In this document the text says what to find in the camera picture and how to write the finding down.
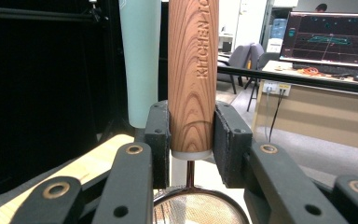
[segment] mesh strainer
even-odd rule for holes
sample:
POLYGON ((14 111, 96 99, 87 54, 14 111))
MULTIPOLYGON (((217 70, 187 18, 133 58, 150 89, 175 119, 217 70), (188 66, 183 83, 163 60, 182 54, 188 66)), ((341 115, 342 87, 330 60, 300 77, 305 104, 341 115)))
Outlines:
POLYGON ((249 223, 241 207, 227 195, 194 186, 194 162, 187 162, 186 186, 159 192, 154 200, 153 223, 249 223))

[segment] monitor screen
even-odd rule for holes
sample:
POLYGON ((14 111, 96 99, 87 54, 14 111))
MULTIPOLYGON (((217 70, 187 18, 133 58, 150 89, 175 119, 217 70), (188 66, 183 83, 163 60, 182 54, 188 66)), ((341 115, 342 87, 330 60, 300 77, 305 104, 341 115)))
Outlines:
POLYGON ((280 60, 358 68, 358 14, 291 12, 280 60))

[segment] white wall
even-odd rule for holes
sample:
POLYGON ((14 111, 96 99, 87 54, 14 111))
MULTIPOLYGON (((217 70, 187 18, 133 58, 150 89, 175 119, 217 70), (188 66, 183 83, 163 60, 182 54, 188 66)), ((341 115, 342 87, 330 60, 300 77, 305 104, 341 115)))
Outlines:
POLYGON ((241 0, 219 1, 219 32, 225 26, 225 34, 235 35, 241 0))
POLYGON ((298 5, 294 8, 294 11, 314 11, 321 3, 327 4, 326 12, 358 13, 358 0, 298 0, 298 5))
POLYGON ((248 42, 259 42, 266 3, 267 0, 241 0, 241 14, 235 47, 248 42))

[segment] wooden table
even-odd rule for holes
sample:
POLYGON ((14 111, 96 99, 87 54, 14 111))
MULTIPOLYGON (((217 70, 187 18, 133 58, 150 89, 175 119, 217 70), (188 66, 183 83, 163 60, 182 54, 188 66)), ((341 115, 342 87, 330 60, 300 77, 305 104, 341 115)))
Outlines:
MULTIPOLYGON (((266 66, 263 68, 263 71, 279 73, 279 74, 286 74, 286 75, 291 75, 291 76, 298 76, 298 77, 309 77, 309 75, 301 74, 297 69, 292 68, 291 63, 285 63, 285 62, 269 61, 266 64, 266 66)), ((314 77, 320 78, 320 79, 337 80, 335 77, 331 77, 331 75, 328 75, 328 74, 326 74, 326 76, 314 76, 314 77)), ((344 78, 341 81, 358 83, 357 81, 353 81, 351 77, 344 78)))
MULTIPOLYGON (((116 135, 102 145, 94 148, 86 155, 63 167, 60 171, 45 180, 59 175, 66 175, 79 179, 83 185, 96 176, 110 170, 117 150, 122 145, 130 142, 133 142, 132 137, 124 134, 116 135)), ((17 208, 25 201, 37 185, 26 190, 18 197, 0 207, 0 224, 10 222, 17 211, 17 208)))

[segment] black panel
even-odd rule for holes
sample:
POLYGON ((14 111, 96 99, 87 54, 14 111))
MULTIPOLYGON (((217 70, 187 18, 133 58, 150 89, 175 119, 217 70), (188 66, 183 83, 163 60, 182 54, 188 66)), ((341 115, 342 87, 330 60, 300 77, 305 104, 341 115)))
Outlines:
POLYGON ((97 133, 101 133, 111 119, 105 60, 106 49, 103 45, 104 30, 99 25, 87 25, 84 28, 83 36, 94 121, 97 133))
POLYGON ((81 24, 0 20, 0 193, 95 147, 81 24))
POLYGON ((89 1, 83 0, 0 0, 0 7, 66 12, 66 13, 82 13, 90 7, 89 1))
POLYGON ((161 2, 161 25, 159 32, 158 100, 168 99, 168 2, 161 2))

